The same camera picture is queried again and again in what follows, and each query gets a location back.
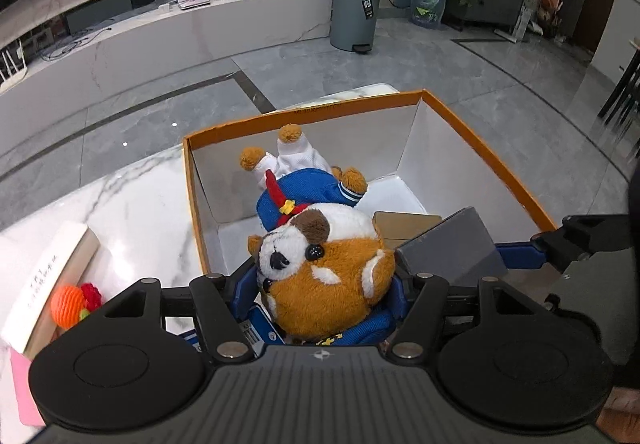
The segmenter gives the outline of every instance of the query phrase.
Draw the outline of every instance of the trash can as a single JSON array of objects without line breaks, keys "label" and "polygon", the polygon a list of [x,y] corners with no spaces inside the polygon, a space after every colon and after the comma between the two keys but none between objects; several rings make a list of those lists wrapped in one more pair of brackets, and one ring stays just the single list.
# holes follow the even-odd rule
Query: trash can
[{"label": "trash can", "polygon": [[331,45],[364,54],[371,50],[380,0],[333,0]]}]

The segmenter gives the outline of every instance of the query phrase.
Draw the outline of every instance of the pink paper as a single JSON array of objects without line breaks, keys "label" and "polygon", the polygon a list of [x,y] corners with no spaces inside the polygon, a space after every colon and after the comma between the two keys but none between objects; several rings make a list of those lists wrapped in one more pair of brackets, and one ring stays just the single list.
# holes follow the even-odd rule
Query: pink paper
[{"label": "pink paper", "polygon": [[25,426],[44,426],[44,421],[29,390],[30,366],[30,360],[11,349],[11,371],[14,376],[15,399],[18,402],[20,422]]}]

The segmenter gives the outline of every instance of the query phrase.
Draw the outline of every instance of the plush toy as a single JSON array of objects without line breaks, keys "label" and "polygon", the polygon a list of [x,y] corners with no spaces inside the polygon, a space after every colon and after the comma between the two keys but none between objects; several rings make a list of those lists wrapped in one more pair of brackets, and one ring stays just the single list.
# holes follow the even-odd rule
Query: plush toy
[{"label": "plush toy", "polygon": [[257,212],[264,237],[248,249],[262,301],[294,338],[317,342],[366,322],[396,267],[371,218],[353,208],[367,191],[354,168],[331,168],[297,125],[278,136],[278,157],[256,147],[241,166],[265,189]]},{"label": "plush toy", "polygon": [[69,330],[102,305],[102,295],[91,283],[64,285],[51,296],[51,316],[60,328]]}]

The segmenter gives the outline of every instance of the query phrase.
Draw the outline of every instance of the cable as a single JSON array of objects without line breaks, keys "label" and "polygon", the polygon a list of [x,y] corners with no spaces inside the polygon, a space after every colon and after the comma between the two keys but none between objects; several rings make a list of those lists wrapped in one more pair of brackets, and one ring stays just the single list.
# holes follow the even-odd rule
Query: cable
[{"label": "cable", "polygon": [[408,9],[409,7],[411,7],[411,5],[409,5],[409,6],[405,6],[404,8],[402,8],[400,6],[396,6],[392,0],[389,0],[389,2],[391,2],[391,5],[393,7],[398,8],[399,10],[405,10],[405,9]]},{"label": "cable", "polygon": [[98,31],[97,33],[95,33],[94,36],[92,36],[91,38],[88,38],[87,36],[83,36],[82,38],[79,38],[78,40],[73,40],[72,42],[70,42],[69,44],[66,44],[63,47],[54,47],[54,49],[52,49],[52,51],[51,51],[52,54],[43,54],[41,52],[40,53],[40,57],[45,62],[55,62],[55,60],[59,60],[60,58],[64,58],[67,54],[72,52],[74,49],[77,49],[78,47],[90,44],[100,34],[104,33],[105,31],[111,31],[111,28],[104,28],[104,29]]}]

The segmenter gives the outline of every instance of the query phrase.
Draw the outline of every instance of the toy dog's paw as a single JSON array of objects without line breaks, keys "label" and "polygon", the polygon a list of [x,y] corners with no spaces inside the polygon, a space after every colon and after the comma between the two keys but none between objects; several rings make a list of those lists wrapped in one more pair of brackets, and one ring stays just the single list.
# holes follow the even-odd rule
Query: toy dog's paw
[{"label": "toy dog's paw", "polygon": [[340,182],[346,189],[358,195],[364,195],[367,191],[367,180],[354,167],[348,167],[342,172]]},{"label": "toy dog's paw", "polygon": [[385,296],[395,271],[394,252],[379,249],[362,270],[362,291],[367,304],[376,305]]},{"label": "toy dog's paw", "polygon": [[242,169],[251,171],[265,155],[267,155],[267,152],[264,148],[246,147],[240,154],[240,166]]},{"label": "toy dog's paw", "polygon": [[300,139],[300,135],[302,135],[300,125],[284,125],[278,132],[278,138],[283,143],[294,143]]}]

